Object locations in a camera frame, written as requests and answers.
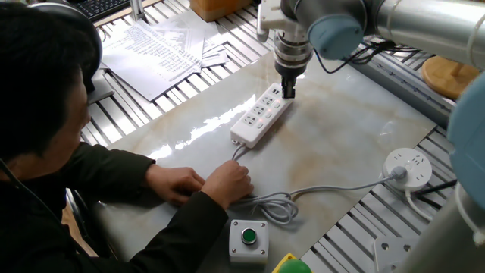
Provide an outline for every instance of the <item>marble surface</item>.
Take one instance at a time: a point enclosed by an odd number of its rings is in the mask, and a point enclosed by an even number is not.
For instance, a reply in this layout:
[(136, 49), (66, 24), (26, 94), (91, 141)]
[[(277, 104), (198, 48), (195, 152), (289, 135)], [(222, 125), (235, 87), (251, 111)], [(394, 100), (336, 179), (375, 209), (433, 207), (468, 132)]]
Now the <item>marble surface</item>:
[[(338, 64), (326, 62), (330, 69)], [(207, 177), (236, 148), (230, 141), (231, 126), (279, 81), (273, 56), (267, 54), (110, 148), (157, 158), (157, 164), (164, 167), (190, 166)], [(350, 66), (329, 75), (313, 58), (297, 81), (294, 103), (239, 162), (249, 168), (257, 195), (314, 185), (358, 186), (379, 178), (389, 152), (416, 146), (434, 126)], [(285, 254), (305, 253), (368, 191), (327, 191), (297, 198), (300, 213), (290, 226), (269, 225), (269, 262), (259, 270), (229, 267), (226, 226), (199, 271), (271, 272)], [(99, 202), (95, 206), (122, 260), (141, 250), (175, 211), (150, 198), (134, 204)], [(229, 214), (231, 218), (263, 219), (250, 210)]]

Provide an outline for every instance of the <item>wooden stand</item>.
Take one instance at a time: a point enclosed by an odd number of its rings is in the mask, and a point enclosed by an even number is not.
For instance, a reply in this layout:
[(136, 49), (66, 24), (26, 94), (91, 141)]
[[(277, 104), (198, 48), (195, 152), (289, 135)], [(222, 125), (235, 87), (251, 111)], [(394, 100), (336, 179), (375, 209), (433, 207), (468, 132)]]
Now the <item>wooden stand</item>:
[(480, 72), (470, 65), (436, 56), (424, 62), (421, 74), (431, 89), (450, 99), (457, 99)]

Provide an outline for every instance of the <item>white power strip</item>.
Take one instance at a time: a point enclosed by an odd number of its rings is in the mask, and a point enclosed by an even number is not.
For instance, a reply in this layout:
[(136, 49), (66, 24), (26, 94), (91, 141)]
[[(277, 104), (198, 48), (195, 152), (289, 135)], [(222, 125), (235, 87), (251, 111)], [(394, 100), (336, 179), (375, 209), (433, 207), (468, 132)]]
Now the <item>white power strip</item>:
[(273, 83), (258, 101), (230, 128), (233, 142), (253, 148), (271, 125), (292, 104), (292, 99), (281, 97), (281, 85)]
[(433, 168), (430, 160), (421, 152), (410, 148), (400, 148), (392, 151), (383, 166), (383, 175), (388, 177), (391, 171), (402, 166), (408, 172), (403, 179), (390, 181), (389, 184), (398, 190), (414, 192), (420, 190), (431, 179)]

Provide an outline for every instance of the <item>hand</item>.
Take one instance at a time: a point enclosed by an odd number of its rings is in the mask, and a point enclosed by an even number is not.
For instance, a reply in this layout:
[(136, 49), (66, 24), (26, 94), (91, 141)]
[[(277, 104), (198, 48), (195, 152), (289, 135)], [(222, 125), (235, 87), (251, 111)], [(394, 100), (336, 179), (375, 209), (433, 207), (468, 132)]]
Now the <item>hand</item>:
[(181, 206), (205, 181), (192, 168), (162, 168), (153, 164), (145, 175), (146, 184), (162, 199)]
[(207, 178), (202, 192), (210, 196), (223, 209), (227, 209), (232, 202), (247, 196), (254, 190), (248, 173), (248, 168), (230, 160)]

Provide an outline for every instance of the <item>yellow object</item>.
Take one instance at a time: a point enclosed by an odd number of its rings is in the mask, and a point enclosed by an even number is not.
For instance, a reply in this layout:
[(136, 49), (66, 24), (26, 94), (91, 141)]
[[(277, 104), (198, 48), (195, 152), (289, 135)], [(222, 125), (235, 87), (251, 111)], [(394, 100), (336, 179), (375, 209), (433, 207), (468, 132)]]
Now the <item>yellow object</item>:
[(280, 271), (281, 266), (288, 260), (297, 259), (292, 253), (286, 254), (284, 258), (278, 263), (278, 265), (274, 268), (273, 273), (278, 273)]
[(457, 99), (478, 75), (479, 70), (436, 56), (424, 62), (421, 69), (426, 84), (450, 99)]
[(204, 21), (212, 22), (251, 4), (252, 0), (190, 0), (193, 9)]

